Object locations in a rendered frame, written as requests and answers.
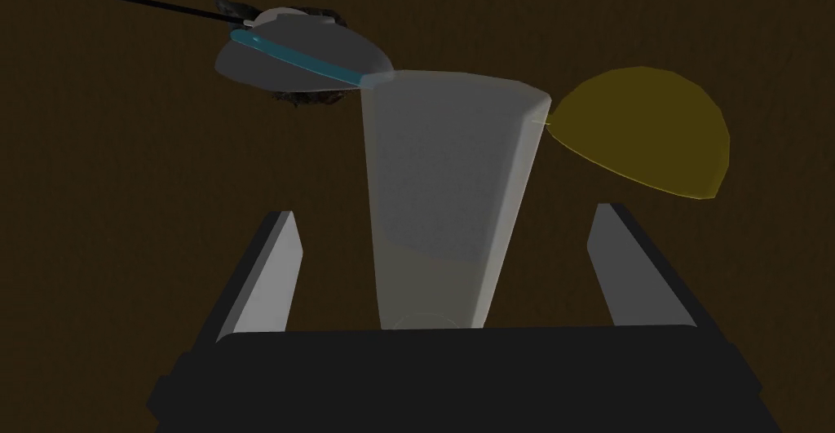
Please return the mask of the grey tall cup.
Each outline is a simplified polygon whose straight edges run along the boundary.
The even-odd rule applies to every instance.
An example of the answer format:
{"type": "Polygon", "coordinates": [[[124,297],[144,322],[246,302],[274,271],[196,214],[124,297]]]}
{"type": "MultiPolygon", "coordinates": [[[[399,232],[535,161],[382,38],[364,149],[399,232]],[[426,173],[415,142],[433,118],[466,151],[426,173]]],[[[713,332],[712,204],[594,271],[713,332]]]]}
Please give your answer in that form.
{"type": "Polygon", "coordinates": [[[381,326],[483,327],[550,96],[401,70],[363,76],[361,105],[381,326]]]}

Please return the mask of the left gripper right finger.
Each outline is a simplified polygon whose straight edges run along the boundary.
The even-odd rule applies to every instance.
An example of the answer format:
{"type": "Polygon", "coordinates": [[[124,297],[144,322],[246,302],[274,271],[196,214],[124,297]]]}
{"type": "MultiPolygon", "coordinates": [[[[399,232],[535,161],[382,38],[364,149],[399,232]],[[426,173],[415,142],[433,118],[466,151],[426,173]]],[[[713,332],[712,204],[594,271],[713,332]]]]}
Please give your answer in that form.
{"type": "Polygon", "coordinates": [[[586,248],[615,325],[706,325],[704,307],[624,205],[597,205],[586,248]]]}

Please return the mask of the black thin stick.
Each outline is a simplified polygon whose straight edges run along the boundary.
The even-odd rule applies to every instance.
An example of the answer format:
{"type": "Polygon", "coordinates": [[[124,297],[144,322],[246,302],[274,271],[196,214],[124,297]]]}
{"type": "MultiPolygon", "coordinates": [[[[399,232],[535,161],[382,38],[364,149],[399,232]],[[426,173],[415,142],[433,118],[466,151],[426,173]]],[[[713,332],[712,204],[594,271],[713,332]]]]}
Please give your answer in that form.
{"type": "Polygon", "coordinates": [[[158,9],[163,9],[167,11],[173,11],[177,13],[185,13],[185,15],[194,15],[197,17],[210,19],[210,20],[218,20],[229,24],[238,24],[248,28],[254,27],[254,22],[252,20],[243,19],[240,17],[235,17],[231,15],[222,15],[222,13],[215,13],[210,11],[204,11],[192,7],[183,7],[167,2],[160,2],[155,0],[119,0],[123,2],[131,2],[139,5],[143,5],[146,7],[153,7],[158,9]]]}

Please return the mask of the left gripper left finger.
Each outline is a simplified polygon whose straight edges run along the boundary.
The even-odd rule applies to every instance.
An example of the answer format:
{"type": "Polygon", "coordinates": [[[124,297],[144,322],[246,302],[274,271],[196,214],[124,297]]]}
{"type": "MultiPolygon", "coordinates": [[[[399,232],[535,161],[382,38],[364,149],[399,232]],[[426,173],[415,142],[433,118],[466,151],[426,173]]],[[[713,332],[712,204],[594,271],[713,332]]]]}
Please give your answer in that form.
{"type": "Polygon", "coordinates": [[[294,214],[268,213],[207,318],[207,342],[285,331],[302,260],[294,214]]]}

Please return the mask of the yellow bowl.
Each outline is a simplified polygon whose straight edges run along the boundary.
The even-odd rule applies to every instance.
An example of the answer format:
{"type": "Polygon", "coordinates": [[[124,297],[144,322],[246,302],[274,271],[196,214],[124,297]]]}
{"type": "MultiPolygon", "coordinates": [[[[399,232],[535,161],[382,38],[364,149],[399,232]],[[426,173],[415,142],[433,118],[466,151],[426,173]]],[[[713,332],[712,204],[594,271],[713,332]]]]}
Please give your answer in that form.
{"type": "Polygon", "coordinates": [[[559,101],[546,129],[588,161],[678,197],[715,198],[729,167],[722,110],[669,70],[617,68],[585,80],[559,101]]]}

